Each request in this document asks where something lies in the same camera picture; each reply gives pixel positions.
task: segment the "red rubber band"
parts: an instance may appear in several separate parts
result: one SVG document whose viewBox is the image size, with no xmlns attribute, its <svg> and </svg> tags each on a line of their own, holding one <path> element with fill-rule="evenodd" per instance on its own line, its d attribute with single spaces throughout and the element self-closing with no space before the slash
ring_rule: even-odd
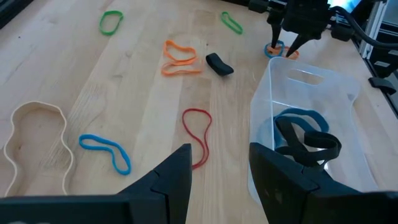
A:
<svg viewBox="0 0 398 224">
<path fill-rule="evenodd" d="M 205 143 L 203 143 L 203 142 L 200 140 L 200 138 L 198 138 L 198 137 L 196 137 L 194 134 L 192 134 L 192 132 L 189 130 L 187 124 L 185 124 L 184 116 L 185 116 L 186 113 L 188 113 L 188 112 L 190 112 L 190 111 L 196 111 L 196 112 L 204 113 L 204 114 L 206 114 L 206 115 L 210 118 L 210 122 L 209 122 L 209 124 L 208 124 L 207 127 L 206 127 L 205 134 L 204 134 L 204 137 L 203 137 L 204 140 L 205 140 Z M 205 111 L 205 110 L 202 110 L 202 109 L 198 109 L 198 108 L 188 108 L 188 109 L 186 109 L 186 110 L 182 113 L 182 124 L 184 125 L 185 130 L 187 131 L 187 133 L 188 133 L 194 140 L 196 140 L 197 142 L 199 142 L 199 144 L 200 144 L 200 146 L 201 146 L 201 148 L 202 148 L 202 150 L 203 150 L 203 154 L 202 154 L 202 156 L 201 156 L 200 161 L 197 162 L 196 164 L 192 165 L 192 169 L 193 169 L 193 170 L 196 169 L 196 168 L 201 167 L 201 166 L 207 161 L 207 159 L 209 158 L 209 153 L 210 153 L 210 152 L 209 152 L 209 146 L 207 145 L 207 136 L 206 136 L 206 135 L 207 135 L 207 131 L 209 130 L 212 121 L 213 121 L 213 118 L 211 117 L 211 115 L 209 114 L 209 112 L 207 112 L 207 111 Z"/>
</svg>

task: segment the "black cable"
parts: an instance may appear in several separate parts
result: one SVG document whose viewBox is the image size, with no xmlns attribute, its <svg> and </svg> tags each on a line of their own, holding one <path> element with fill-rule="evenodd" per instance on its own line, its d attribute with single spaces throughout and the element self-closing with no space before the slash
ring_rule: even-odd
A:
<svg viewBox="0 0 398 224">
<path fill-rule="evenodd" d="M 396 44 L 387 44 L 387 43 L 382 43 L 377 40 L 374 40 L 370 38 L 370 36 L 366 35 L 365 32 L 363 32 L 362 28 L 356 23 L 355 19 L 351 16 L 349 12 L 347 12 L 345 9 L 343 9 L 340 6 L 335 6 L 331 8 L 331 10 L 334 10 L 336 12 L 339 12 L 341 15 L 345 17 L 345 19 L 348 21 L 348 23 L 351 25 L 353 30 L 355 31 L 356 35 L 363 39 L 366 43 L 372 45 L 375 48 L 379 49 L 388 49 L 388 50 L 398 50 L 398 43 Z"/>
</svg>

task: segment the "wooden tabletop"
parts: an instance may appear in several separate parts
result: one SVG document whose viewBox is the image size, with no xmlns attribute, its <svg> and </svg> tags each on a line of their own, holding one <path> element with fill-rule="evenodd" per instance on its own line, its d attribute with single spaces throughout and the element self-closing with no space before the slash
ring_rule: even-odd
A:
<svg viewBox="0 0 398 224">
<path fill-rule="evenodd" d="M 107 10 L 124 13 L 111 37 L 98 31 Z M 228 11 L 244 29 L 236 35 L 220 21 Z M 268 59 L 262 48 L 271 41 L 265 14 L 217 0 L 36 0 L 0 30 L 0 147 L 11 133 L 10 115 L 20 104 L 55 104 L 67 116 L 65 140 L 77 168 L 72 194 L 114 194 L 149 172 L 185 142 L 193 161 L 201 149 L 185 132 L 182 112 L 208 110 L 210 157 L 193 171 L 187 223 L 264 223 L 266 216 L 247 188 L 250 101 Z M 283 32 L 291 44 L 295 35 Z M 165 78 L 165 40 L 216 52 L 235 72 L 220 78 L 209 68 L 200 75 Z M 398 190 L 398 119 L 351 42 L 322 39 L 300 48 L 298 61 L 351 75 L 362 90 L 353 119 L 372 175 L 381 190 Z M 189 114 L 198 135 L 208 120 Z M 15 157 L 25 170 L 21 195 L 62 194 L 69 155 L 59 140 L 62 118 L 33 111 L 22 121 Z M 121 176 L 105 152 L 78 145 L 83 133 L 120 143 L 132 159 L 132 173 Z M 12 178 L 12 166 L 0 156 L 0 194 Z"/>
</svg>

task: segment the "orange rubber band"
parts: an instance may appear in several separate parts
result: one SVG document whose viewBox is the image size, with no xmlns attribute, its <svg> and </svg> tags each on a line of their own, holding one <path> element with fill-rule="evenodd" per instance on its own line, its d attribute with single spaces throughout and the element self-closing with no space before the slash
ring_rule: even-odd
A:
<svg viewBox="0 0 398 224">
<path fill-rule="evenodd" d="M 193 53 L 193 56 L 190 58 L 186 58 L 186 59 L 177 59 L 175 57 L 173 57 L 173 55 L 171 55 L 168 51 L 167 51 L 167 47 L 171 45 L 172 47 L 176 48 L 177 50 L 180 50 L 182 52 L 191 52 Z M 197 57 L 197 51 L 193 48 L 193 47 L 182 47 L 177 45 L 176 43 L 174 43 L 174 41 L 172 40 L 166 40 L 164 42 L 163 45 L 163 53 L 164 55 L 166 55 L 166 57 L 172 59 L 173 61 L 176 62 L 185 62 L 186 65 L 189 65 L 190 63 L 193 63 L 193 61 L 195 61 L 196 57 Z"/>
<path fill-rule="evenodd" d="M 173 57 L 173 55 L 171 55 L 168 51 L 167 51 L 167 47 L 168 46 L 172 46 L 174 48 L 176 48 L 177 50 L 180 50 L 182 52 L 191 52 L 193 53 L 193 56 L 190 58 L 186 58 L 186 59 L 177 59 L 175 57 Z M 181 70 L 176 70 L 173 72 L 168 72 L 167 69 L 170 67 L 175 67 L 175 66 L 184 66 L 184 65 L 191 65 L 194 62 L 197 61 L 198 57 L 197 57 L 197 51 L 193 48 L 193 47 L 182 47 L 177 45 L 176 43 L 174 43 L 174 41 L 172 40 L 166 40 L 164 42 L 163 45 L 163 53 L 166 57 L 172 59 L 171 62 L 167 62 L 165 64 L 163 64 L 162 68 L 161 68 L 161 72 L 163 75 L 165 76 L 173 76 L 173 75 L 178 75 L 178 74 L 197 74 L 197 73 L 201 73 L 203 71 L 203 61 L 201 60 L 201 66 L 198 69 L 191 69 L 191 70 L 187 70 L 187 69 L 181 69 Z"/>
<path fill-rule="evenodd" d="M 272 56 L 278 55 L 280 50 L 282 49 L 281 46 L 275 47 L 274 49 L 271 46 L 267 47 L 267 51 L 268 53 L 272 54 Z M 284 52 L 289 51 L 290 47 L 285 47 L 284 48 Z M 300 56 L 300 53 L 296 50 L 292 55 L 290 55 L 288 58 L 292 59 L 292 60 L 296 60 L 298 59 L 298 57 Z"/>
</svg>

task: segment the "wooden table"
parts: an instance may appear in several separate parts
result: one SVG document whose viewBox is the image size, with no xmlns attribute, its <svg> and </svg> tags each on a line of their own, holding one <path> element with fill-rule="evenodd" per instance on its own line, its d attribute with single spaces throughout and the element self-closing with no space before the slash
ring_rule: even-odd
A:
<svg viewBox="0 0 398 224">
<path fill-rule="evenodd" d="M 124 20 L 115 35 L 103 36 L 98 22 L 118 9 Z M 228 11 L 243 28 L 236 35 L 221 21 Z M 280 39 L 291 44 L 293 34 Z M 208 67 L 201 75 L 165 78 L 162 45 L 172 39 L 217 54 L 235 73 L 220 78 Z M 248 193 L 250 101 L 268 59 L 262 48 L 271 41 L 266 16 L 217 0 L 35 0 L 0 31 L 0 146 L 11 132 L 12 111 L 40 100 L 68 116 L 66 140 L 77 158 L 73 194 L 114 194 L 127 187 L 185 142 L 193 161 L 201 149 L 184 131 L 182 111 L 189 107 L 213 115 L 210 158 L 193 172 L 187 223 L 265 223 L 266 216 Z M 398 119 L 351 42 L 321 40 L 300 49 L 299 61 L 354 76 L 362 86 L 354 120 L 373 176 L 380 189 L 398 190 Z M 202 133 L 206 117 L 190 114 L 188 125 Z M 68 165 L 56 114 L 34 111 L 22 121 L 17 160 L 26 170 L 22 195 L 61 194 Z M 132 174 L 117 174 L 105 152 L 85 151 L 82 133 L 119 142 L 133 163 Z M 12 167 L 0 156 L 0 193 Z"/>
</svg>

